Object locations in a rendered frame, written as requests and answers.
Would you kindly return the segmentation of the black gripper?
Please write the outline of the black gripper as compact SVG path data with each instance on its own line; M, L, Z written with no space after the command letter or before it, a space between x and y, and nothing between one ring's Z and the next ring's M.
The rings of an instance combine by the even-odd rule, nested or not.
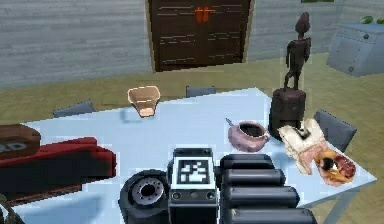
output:
M118 204L125 224L169 224L169 185L161 170L143 170L130 177Z

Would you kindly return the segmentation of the grey chair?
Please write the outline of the grey chair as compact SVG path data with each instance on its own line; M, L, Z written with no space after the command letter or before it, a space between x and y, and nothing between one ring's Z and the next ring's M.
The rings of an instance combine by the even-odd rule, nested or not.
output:
M319 124L325 139L341 152L347 149L357 132L353 125L322 109L317 110L313 118Z
M186 97L197 97L209 94L215 94L216 88L214 86L211 87L186 87Z
M92 113L95 111L91 100L86 100L62 109L57 109L52 112L55 118L73 116L85 113Z

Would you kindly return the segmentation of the pale blue table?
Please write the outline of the pale blue table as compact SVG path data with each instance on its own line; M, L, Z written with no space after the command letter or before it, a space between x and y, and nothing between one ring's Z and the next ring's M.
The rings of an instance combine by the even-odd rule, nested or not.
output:
M150 118L120 108L32 122L45 144L85 136L117 156L117 174L82 191L17 206L26 224L123 224L117 204L124 182L144 169L165 169L177 147L209 147L215 159L233 152L230 122L267 124L271 100L256 88L161 102Z

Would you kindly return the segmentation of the pink bowl with spoon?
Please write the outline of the pink bowl with spoon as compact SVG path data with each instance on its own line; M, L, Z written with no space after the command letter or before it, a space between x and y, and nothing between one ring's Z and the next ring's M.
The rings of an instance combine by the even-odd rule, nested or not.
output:
M228 140L238 151L259 152L271 138L266 129L256 122L234 124L229 118L226 121L229 124Z

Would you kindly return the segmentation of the dark brown double door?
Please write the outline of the dark brown double door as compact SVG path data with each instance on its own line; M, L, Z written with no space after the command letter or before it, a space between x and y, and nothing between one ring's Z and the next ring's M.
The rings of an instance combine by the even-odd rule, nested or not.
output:
M156 72L241 63L252 0L147 0ZM215 12L197 23L197 7Z

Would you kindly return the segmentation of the dark brown figure statue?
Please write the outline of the dark brown figure statue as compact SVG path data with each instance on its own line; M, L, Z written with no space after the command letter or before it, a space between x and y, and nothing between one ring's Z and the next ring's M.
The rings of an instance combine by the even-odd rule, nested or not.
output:
M286 125L300 128L304 117L306 93L299 89L299 79L311 54L312 39L305 36L310 27L310 15L303 12L295 25L298 37L291 40L286 48L285 64L288 72L284 77L284 85L272 95L268 131L279 141L279 128Z

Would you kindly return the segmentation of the pale blue-grey cabinet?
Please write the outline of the pale blue-grey cabinet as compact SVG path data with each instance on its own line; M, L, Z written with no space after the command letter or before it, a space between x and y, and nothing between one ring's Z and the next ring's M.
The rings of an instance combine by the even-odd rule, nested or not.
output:
M354 77L384 73L384 25L340 24L327 65Z

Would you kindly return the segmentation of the green plant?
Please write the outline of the green plant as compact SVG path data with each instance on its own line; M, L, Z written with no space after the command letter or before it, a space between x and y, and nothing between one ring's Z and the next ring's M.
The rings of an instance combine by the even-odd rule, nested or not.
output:
M361 24L371 24L373 23L374 18L373 16L364 16L360 19ZM384 18L378 18L376 20L376 24L384 24Z

